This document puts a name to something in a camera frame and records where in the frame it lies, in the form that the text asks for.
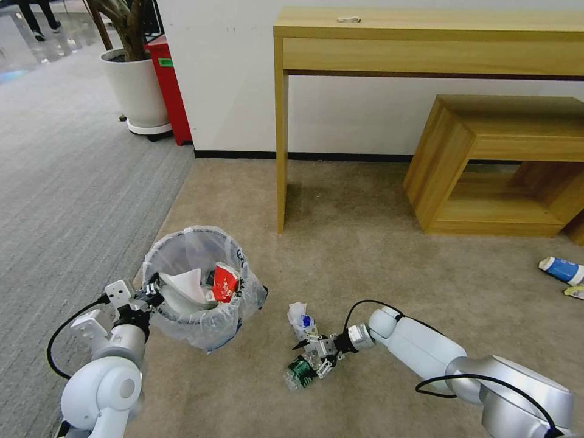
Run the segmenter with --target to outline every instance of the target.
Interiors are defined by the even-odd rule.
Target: white planter pot
[[[128,118],[128,129],[144,135],[170,131],[169,115],[152,61],[112,61],[120,55],[122,49],[108,50],[101,60],[120,109]]]

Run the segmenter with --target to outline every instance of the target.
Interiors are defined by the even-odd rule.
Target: potted plant
[[[88,0],[92,9],[111,20],[122,41],[121,49],[101,55],[106,75],[128,129],[135,134],[155,135],[170,131],[152,61],[144,49],[146,0]]]

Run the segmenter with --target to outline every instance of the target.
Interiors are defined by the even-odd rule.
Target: person
[[[51,30],[54,33],[60,32],[61,22],[58,21],[53,15],[53,11],[50,9],[49,0],[36,0],[36,2],[43,10],[45,17],[47,17],[47,21],[49,22]],[[20,6],[20,10],[24,15],[26,23],[28,23],[33,35],[35,35],[35,39],[37,41],[45,41],[46,38],[41,32],[41,27],[38,25],[38,21],[30,9],[30,0],[18,0],[18,5]]]

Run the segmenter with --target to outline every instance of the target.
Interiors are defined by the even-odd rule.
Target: person's leg
[[[18,5],[20,6],[20,11],[23,13],[23,17],[30,29],[33,32],[41,32],[41,27],[38,25],[35,15],[30,10],[29,0],[18,0]]]
[[[38,5],[43,10],[45,17],[47,17],[47,21],[49,22],[49,26],[51,27],[51,29],[55,30],[61,27],[61,23],[59,23],[57,19],[55,19],[53,11],[50,9],[49,0],[37,0],[37,2]]]

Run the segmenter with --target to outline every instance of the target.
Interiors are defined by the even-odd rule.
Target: wooden stool
[[[469,159],[524,162],[464,172]],[[437,96],[404,187],[428,233],[554,236],[584,209],[584,103]]]
[[[584,245],[584,210],[565,228],[566,234],[578,245]]]

